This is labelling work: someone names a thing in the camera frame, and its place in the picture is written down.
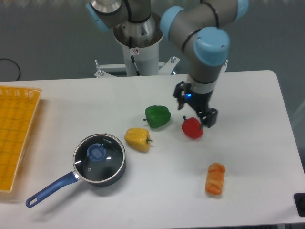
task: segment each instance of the blue joint cap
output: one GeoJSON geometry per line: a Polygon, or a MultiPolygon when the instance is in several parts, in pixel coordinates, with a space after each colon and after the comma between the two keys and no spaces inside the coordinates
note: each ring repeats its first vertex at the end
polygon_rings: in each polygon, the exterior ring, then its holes
{"type": "Polygon", "coordinates": [[[249,8],[249,0],[237,0],[237,15],[235,20],[244,16],[249,8]]]}
{"type": "Polygon", "coordinates": [[[160,21],[160,29],[163,32],[164,36],[167,39],[170,39],[170,30],[173,24],[173,20],[177,16],[177,14],[184,10],[180,6],[170,7],[162,16],[160,21]]]}
{"type": "Polygon", "coordinates": [[[86,4],[86,8],[90,14],[90,17],[93,21],[93,23],[96,25],[96,27],[102,31],[105,32],[108,30],[108,27],[104,24],[104,22],[102,22],[102,20],[97,16],[96,12],[92,9],[92,6],[90,5],[90,3],[86,4]]]}
{"type": "Polygon", "coordinates": [[[100,144],[95,143],[87,149],[87,157],[91,161],[101,161],[106,155],[106,149],[100,144]]]}
{"type": "Polygon", "coordinates": [[[200,30],[193,45],[195,55],[209,66],[223,64],[229,53],[230,38],[228,34],[216,27],[200,30]]]}

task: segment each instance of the bell pepper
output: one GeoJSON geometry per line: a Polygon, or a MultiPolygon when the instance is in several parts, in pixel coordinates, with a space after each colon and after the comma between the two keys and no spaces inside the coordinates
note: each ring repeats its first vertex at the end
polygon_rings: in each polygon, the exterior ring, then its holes
{"type": "Polygon", "coordinates": [[[150,146],[149,132],[143,128],[130,128],[124,136],[127,144],[140,152],[147,152],[150,146]]]}
{"type": "Polygon", "coordinates": [[[203,135],[203,130],[200,129],[200,122],[197,118],[186,119],[183,116],[184,122],[181,126],[183,132],[192,139],[200,138],[203,135]]]}
{"type": "Polygon", "coordinates": [[[171,113],[166,106],[150,106],[145,109],[146,119],[151,128],[158,128],[171,119],[171,113]]]}

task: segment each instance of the metal bracket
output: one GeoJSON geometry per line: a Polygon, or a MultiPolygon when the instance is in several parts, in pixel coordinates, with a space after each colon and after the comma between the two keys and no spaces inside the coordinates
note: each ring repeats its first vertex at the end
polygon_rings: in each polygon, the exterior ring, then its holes
{"type": "MultiPolygon", "coordinates": [[[[159,75],[171,75],[176,74],[174,68],[179,63],[180,59],[178,57],[172,56],[168,62],[159,62],[159,75]]],[[[125,73],[125,64],[103,64],[99,65],[97,60],[95,60],[97,72],[94,74],[96,78],[109,78],[116,77],[110,73],[125,73]]]]}
{"type": "Polygon", "coordinates": [[[172,56],[168,62],[159,69],[159,75],[171,75],[172,73],[176,75],[176,72],[174,71],[176,65],[179,63],[180,59],[178,57],[172,56]]]}

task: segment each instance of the gray floor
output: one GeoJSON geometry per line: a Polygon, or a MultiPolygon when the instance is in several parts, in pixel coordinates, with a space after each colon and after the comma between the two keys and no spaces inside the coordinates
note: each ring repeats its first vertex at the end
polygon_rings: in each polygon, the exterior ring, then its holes
{"type": "MultiPolygon", "coordinates": [[[[19,64],[20,80],[91,78],[94,59],[100,64],[123,63],[112,32],[95,29],[85,3],[0,0],[0,58],[19,64]]],[[[159,15],[173,5],[190,9],[198,4],[198,0],[152,0],[153,11],[159,15]]],[[[305,167],[304,10],[305,0],[250,0],[248,13],[224,29],[231,38],[228,71],[272,70],[277,74],[305,167]]],[[[178,73],[187,73],[187,59],[163,39],[160,61],[172,55],[181,58],[178,73]]],[[[0,61],[0,82],[17,75],[12,63],[0,61]]]]}

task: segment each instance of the yellow bell pepper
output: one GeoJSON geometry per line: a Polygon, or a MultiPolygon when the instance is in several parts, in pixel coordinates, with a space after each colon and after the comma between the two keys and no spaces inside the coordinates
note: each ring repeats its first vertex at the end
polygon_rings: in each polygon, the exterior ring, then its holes
{"type": "Polygon", "coordinates": [[[149,132],[143,128],[130,128],[126,131],[125,141],[127,144],[140,152],[147,152],[152,140],[149,139],[149,132]]]}

